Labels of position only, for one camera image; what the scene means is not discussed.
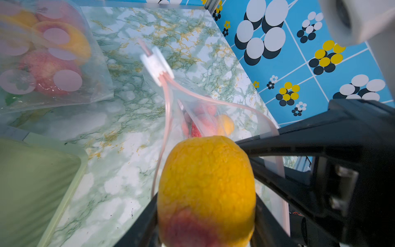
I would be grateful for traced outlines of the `yellow peach red blush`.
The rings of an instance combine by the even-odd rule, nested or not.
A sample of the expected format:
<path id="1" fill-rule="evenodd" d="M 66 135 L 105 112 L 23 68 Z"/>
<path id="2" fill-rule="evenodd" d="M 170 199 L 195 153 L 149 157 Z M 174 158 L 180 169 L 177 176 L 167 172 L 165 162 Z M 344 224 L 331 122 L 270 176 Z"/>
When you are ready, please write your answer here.
<path id="1" fill-rule="evenodd" d="M 224 136 L 178 143 L 158 195 L 159 237 L 167 247 L 245 247 L 255 227 L 255 180 L 246 153 Z"/>

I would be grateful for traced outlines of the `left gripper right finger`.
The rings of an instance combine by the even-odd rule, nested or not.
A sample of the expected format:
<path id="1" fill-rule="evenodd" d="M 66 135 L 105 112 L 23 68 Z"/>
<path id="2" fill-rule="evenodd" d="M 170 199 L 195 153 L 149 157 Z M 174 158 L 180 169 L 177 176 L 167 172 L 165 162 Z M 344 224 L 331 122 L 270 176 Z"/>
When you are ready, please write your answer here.
<path id="1" fill-rule="evenodd" d="M 256 194 L 255 229 L 251 247 L 295 247 L 296 243 Z"/>

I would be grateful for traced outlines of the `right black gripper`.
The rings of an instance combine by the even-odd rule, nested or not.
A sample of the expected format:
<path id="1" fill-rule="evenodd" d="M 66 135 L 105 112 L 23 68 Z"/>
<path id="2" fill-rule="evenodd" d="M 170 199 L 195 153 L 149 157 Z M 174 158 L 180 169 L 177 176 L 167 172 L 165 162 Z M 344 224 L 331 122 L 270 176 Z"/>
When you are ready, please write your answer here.
<path id="1" fill-rule="evenodd" d="M 370 100 L 335 99 L 328 110 L 236 144 L 254 177 L 335 240 L 353 247 L 395 244 L 395 109 Z M 313 157 L 311 171 L 282 177 L 258 156 Z"/>

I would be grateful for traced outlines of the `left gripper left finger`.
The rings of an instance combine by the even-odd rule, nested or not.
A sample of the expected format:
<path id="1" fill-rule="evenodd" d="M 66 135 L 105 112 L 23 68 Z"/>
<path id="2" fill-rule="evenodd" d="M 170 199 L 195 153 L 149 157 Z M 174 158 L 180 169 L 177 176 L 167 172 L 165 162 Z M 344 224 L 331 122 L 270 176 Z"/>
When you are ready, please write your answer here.
<path id="1" fill-rule="evenodd" d="M 157 194 L 114 247 L 158 247 Z"/>

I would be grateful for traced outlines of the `pale green plastic basket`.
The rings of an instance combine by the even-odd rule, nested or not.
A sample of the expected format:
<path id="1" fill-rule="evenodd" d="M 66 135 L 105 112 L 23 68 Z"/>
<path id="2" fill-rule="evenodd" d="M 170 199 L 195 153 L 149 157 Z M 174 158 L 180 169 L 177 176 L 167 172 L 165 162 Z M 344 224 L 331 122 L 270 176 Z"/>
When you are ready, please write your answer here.
<path id="1" fill-rule="evenodd" d="M 78 145 L 2 125 L 1 246 L 48 246 L 87 162 Z"/>

